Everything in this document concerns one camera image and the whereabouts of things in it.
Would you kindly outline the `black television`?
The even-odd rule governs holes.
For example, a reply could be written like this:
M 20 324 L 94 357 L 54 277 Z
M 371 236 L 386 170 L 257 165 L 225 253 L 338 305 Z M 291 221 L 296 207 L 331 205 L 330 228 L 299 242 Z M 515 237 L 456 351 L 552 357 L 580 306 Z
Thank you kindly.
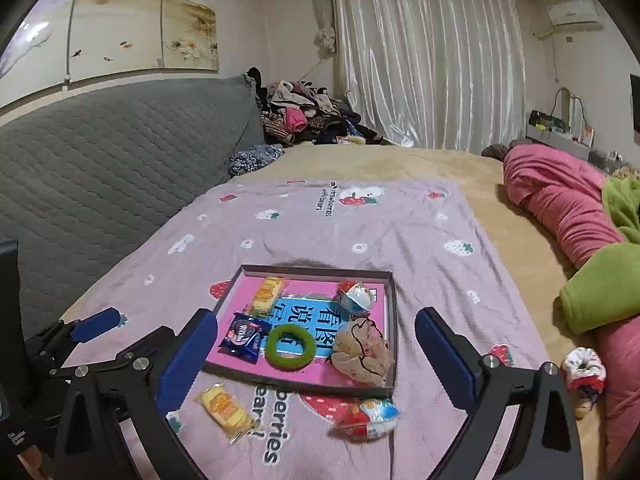
M 631 88 L 631 107 L 632 107 L 632 123 L 634 124 L 634 132 L 640 133 L 640 77 L 634 74 L 630 75 Z

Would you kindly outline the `yellow rice cake snack pack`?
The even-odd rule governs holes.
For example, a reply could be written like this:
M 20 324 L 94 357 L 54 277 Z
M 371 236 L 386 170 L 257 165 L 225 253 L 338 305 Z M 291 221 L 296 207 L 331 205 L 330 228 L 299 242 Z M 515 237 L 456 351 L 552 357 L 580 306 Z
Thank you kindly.
M 262 280 L 248 306 L 247 313 L 258 318 L 268 318 L 273 305 L 285 289 L 286 279 L 278 276 L 267 276 Z

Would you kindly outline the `red blue toy egg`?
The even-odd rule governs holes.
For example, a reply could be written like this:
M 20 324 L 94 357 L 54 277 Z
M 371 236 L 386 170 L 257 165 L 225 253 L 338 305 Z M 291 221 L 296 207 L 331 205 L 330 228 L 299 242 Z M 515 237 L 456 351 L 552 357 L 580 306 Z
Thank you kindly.
M 370 289 L 365 284 L 344 281 L 337 285 L 337 298 L 342 308 L 353 316 L 368 316 L 373 304 Z

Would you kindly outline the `beige mesh scrunchie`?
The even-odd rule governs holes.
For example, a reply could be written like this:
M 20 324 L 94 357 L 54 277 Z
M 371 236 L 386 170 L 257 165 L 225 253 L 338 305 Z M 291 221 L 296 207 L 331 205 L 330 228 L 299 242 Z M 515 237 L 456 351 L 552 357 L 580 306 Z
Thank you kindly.
M 354 382 L 382 388 L 394 358 L 390 344 L 370 318 L 354 318 L 337 331 L 331 365 Z

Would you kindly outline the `dark floral cloth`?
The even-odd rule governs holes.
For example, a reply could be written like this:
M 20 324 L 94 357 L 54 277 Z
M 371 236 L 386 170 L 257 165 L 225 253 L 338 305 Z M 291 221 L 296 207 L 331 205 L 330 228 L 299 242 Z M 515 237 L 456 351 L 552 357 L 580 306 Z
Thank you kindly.
M 264 168 L 278 160 L 284 154 L 280 144 L 257 144 L 245 151 L 233 154 L 229 160 L 229 174 L 239 177 Z

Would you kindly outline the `red white scrunchie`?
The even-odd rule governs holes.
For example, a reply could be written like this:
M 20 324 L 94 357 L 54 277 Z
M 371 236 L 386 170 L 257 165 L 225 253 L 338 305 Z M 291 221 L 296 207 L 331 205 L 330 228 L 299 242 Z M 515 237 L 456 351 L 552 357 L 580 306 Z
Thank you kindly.
M 593 410 L 604 391 L 606 368 L 597 352 L 578 347 L 564 358 L 561 370 L 574 405 L 574 415 L 583 419 Z

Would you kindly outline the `red white toy egg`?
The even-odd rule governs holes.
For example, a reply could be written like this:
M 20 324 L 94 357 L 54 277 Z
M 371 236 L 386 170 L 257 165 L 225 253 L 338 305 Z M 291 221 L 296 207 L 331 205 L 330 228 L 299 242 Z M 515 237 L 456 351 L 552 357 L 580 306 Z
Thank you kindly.
M 395 430 L 399 416 L 400 411 L 389 400 L 365 400 L 352 404 L 333 431 L 352 441 L 378 440 Z

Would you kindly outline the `pink quilt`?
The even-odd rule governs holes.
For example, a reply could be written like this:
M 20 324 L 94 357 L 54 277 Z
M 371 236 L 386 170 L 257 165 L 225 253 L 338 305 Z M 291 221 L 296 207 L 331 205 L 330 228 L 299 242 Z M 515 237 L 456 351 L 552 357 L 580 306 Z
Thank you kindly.
M 576 272 L 598 249 L 623 240 L 603 208 L 608 178 L 586 162 L 541 144 L 516 146 L 503 161 L 510 201 L 555 237 Z M 639 315 L 582 334 L 596 344 L 608 374 L 604 456 L 612 468 L 639 431 Z

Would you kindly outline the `blue Oreo cookie pack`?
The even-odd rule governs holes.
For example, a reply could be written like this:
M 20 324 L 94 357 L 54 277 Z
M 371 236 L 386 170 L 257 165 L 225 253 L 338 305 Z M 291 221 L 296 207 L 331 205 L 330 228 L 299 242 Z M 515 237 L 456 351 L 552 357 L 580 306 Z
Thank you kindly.
M 256 364 L 262 341 L 269 335 L 271 329 L 272 325 L 261 318 L 235 312 L 219 348 L 225 354 Z

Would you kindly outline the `floral wall painting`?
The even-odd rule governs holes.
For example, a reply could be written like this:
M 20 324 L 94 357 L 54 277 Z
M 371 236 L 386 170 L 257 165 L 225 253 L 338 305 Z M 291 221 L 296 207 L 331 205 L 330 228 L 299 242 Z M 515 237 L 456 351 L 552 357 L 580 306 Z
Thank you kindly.
M 1 58 L 27 91 L 137 70 L 218 70 L 213 0 L 38 0 Z

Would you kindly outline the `green fleece blanket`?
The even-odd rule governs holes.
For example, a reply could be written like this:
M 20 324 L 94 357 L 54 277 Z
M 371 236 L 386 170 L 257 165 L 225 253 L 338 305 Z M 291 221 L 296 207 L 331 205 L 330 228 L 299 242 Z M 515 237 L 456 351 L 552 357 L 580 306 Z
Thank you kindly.
M 598 249 L 561 289 L 564 318 L 575 334 L 639 314 L 639 178 L 608 178 L 602 200 L 623 240 Z

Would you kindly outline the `small yellow snack pack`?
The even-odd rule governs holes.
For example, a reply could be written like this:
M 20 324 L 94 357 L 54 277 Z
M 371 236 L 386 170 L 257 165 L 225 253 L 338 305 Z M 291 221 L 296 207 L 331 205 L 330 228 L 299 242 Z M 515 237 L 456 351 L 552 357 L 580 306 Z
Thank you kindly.
M 228 393 L 223 384 L 211 385 L 196 400 L 224 432 L 230 444 L 259 428 L 258 420 Z

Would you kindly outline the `white sheer curtain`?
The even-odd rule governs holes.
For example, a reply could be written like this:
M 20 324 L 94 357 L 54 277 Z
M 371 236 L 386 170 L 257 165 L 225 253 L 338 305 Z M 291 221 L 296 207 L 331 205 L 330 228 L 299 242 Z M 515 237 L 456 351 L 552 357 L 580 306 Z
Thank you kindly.
M 385 141 L 478 154 L 524 133 L 515 0 L 333 4 L 341 90 Z

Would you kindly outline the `pile of clothes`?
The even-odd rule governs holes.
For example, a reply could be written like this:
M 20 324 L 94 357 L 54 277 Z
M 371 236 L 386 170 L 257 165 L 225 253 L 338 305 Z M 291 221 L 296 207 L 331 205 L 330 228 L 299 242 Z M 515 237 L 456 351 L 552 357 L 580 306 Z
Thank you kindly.
M 324 87 L 316 88 L 306 80 L 264 84 L 257 67 L 251 67 L 246 76 L 254 84 L 262 130 L 270 144 L 289 148 L 302 143 L 382 143 L 382 136 L 363 125 L 361 116 L 349 104 L 332 99 Z

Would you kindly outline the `white air conditioner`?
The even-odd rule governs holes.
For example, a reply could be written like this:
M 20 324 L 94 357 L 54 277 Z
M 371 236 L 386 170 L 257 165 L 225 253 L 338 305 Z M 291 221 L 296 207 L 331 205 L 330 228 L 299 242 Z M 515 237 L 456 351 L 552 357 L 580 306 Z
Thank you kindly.
M 600 32 L 603 25 L 592 0 L 570 0 L 547 6 L 551 26 L 534 37 L 545 40 L 556 32 Z

